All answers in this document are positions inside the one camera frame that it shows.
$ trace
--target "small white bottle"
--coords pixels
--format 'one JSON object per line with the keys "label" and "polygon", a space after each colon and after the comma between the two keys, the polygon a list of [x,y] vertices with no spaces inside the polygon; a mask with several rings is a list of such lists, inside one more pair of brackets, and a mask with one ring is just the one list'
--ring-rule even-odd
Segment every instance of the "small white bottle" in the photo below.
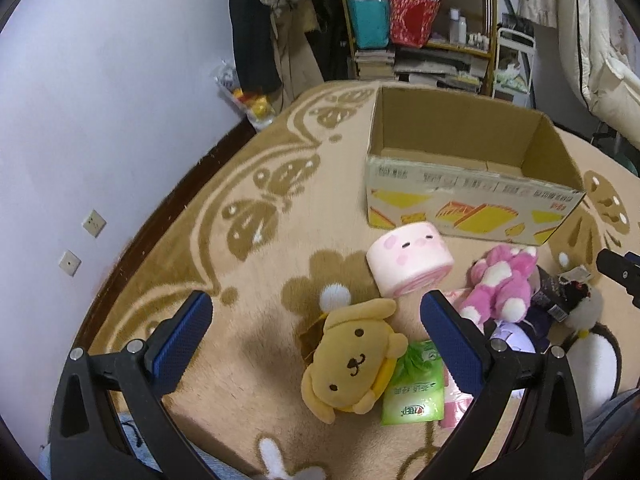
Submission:
{"label": "small white bottle", "polygon": [[460,9],[449,9],[449,18],[449,43],[457,43],[460,40]]}
{"label": "small white bottle", "polygon": [[460,16],[460,23],[458,25],[458,28],[459,28],[458,43],[462,45],[466,45],[466,18],[464,16]]}

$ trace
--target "dark wooden bed edge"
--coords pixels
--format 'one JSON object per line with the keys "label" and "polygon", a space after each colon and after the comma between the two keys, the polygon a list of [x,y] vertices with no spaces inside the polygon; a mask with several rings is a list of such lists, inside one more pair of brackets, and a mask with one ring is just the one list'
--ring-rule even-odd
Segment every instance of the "dark wooden bed edge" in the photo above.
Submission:
{"label": "dark wooden bed edge", "polygon": [[229,131],[198,163],[190,169],[174,190],[148,218],[125,249],[122,257],[105,280],[78,330],[73,347],[88,349],[125,285],[200,189],[253,136],[255,130],[244,118]]}

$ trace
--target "yellow graphic on box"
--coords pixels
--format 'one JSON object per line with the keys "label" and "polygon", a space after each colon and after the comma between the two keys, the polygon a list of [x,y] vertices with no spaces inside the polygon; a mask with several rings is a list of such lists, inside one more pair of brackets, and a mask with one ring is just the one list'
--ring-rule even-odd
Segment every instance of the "yellow graphic on box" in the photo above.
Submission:
{"label": "yellow graphic on box", "polygon": [[409,215],[400,215],[402,225],[412,224],[414,222],[426,222],[427,213],[411,213]]}
{"label": "yellow graphic on box", "polygon": [[513,227],[509,227],[504,230],[504,235],[509,238],[515,238],[516,236],[520,236],[524,231],[525,225],[524,222],[514,225]]}
{"label": "yellow graphic on box", "polygon": [[460,220],[453,227],[475,234],[487,234],[518,216],[518,212],[501,205],[482,204]]}
{"label": "yellow graphic on box", "polygon": [[374,197],[389,205],[406,209],[414,205],[421,204],[430,198],[429,195],[418,195],[413,193],[400,193],[399,191],[386,191],[378,189],[372,193]]}
{"label": "yellow graphic on box", "polygon": [[538,231],[533,235],[533,237],[535,238],[536,242],[539,245],[542,245],[547,240],[549,240],[549,237],[555,232],[557,228],[558,226],[554,226],[554,227],[550,227],[549,229],[545,229],[543,231]]}
{"label": "yellow graphic on box", "polygon": [[532,211],[531,216],[536,224],[548,224],[549,222],[559,222],[564,218],[560,213],[551,211]]}
{"label": "yellow graphic on box", "polygon": [[462,202],[447,202],[437,213],[436,218],[443,222],[457,222],[463,216],[474,210],[472,205],[463,204]]}
{"label": "yellow graphic on box", "polygon": [[379,227],[381,229],[396,228],[396,224],[384,216],[380,211],[373,209],[372,207],[369,208],[369,225]]}

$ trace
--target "pink cylindrical plush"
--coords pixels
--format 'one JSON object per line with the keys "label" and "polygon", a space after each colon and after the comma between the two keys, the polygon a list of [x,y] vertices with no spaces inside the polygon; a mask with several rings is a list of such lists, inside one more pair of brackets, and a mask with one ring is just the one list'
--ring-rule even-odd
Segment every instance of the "pink cylindrical plush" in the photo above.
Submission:
{"label": "pink cylindrical plush", "polygon": [[438,230],[428,222],[386,233],[367,251],[367,262],[383,298],[397,298],[434,286],[453,267],[453,257]]}

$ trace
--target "yellow dog plush toy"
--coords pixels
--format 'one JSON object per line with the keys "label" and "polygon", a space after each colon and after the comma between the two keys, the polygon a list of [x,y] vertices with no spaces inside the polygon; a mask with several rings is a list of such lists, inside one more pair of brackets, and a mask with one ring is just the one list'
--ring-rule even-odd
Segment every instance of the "yellow dog plush toy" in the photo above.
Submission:
{"label": "yellow dog plush toy", "polygon": [[396,311],[394,300],[345,306],[326,317],[313,362],[302,377],[302,399],[320,420],[331,424],[334,408],[367,413],[385,391],[408,341],[383,319]]}

